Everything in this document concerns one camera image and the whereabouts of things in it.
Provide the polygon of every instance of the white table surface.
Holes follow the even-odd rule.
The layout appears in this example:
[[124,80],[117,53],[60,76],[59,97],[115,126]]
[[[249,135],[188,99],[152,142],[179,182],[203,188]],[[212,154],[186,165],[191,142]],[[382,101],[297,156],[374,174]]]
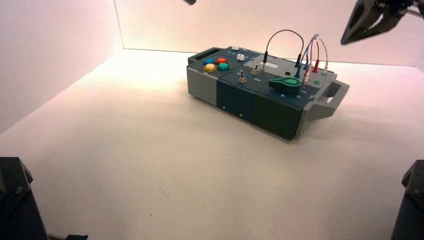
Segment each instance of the white table surface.
[[288,142],[191,97],[190,55],[123,50],[0,135],[49,233],[390,238],[402,176],[424,157],[422,72],[330,63],[347,96]]

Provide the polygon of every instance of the control panel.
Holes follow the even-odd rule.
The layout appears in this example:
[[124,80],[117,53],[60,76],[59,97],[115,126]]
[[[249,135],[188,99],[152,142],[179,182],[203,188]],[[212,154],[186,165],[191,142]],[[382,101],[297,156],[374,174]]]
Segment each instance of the control panel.
[[298,138],[307,125],[333,115],[349,85],[315,66],[233,45],[213,47],[188,59],[188,93],[282,138]]

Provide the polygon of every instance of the white wall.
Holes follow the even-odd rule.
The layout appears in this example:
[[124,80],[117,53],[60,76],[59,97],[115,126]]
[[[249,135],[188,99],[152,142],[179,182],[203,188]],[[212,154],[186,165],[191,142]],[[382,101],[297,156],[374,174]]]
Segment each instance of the white wall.
[[[116,0],[123,46],[201,52],[234,43],[265,51],[279,29],[294,29],[305,38],[318,32],[332,61],[414,66],[424,50],[422,19],[407,15],[388,34],[341,46],[340,39],[356,0]],[[295,58],[300,43],[288,33],[276,37],[270,54]]]
[[0,133],[122,48],[113,0],[0,0]]
[[416,68],[424,72],[424,51],[422,51],[420,58],[416,62]]

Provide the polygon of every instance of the carrying handle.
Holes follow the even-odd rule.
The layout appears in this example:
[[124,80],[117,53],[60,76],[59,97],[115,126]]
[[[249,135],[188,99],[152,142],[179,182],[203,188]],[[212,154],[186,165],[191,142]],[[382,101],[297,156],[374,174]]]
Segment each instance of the carrying handle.
[[315,95],[317,99],[313,102],[307,119],[309,121],[331,117],[339,107],[343,98],[348,93],[349,85],[341,81],[333,80]]
[[212,54],[216,54],[217,52],[219,52],[221,50],[223,50],[223,48],[212,47],[212,48],[209,48],[206,51],[199,52],[198,54],[193,55],[193,56],[188,58],[188,65],[195,63],[197,61],[200,61],[201,59],[204,59],[204,58],[206,58],[206,57],[208,57]]

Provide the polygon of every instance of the blue button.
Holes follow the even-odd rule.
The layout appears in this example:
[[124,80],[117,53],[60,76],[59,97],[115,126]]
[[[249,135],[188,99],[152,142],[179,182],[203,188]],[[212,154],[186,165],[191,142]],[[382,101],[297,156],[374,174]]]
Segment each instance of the blue button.
[[206,64],[214,64],[214,63],[215,63],[215,60],[213,60],[212,58],[206,58],[206,59],[204,60],[203,65],[206,65]]

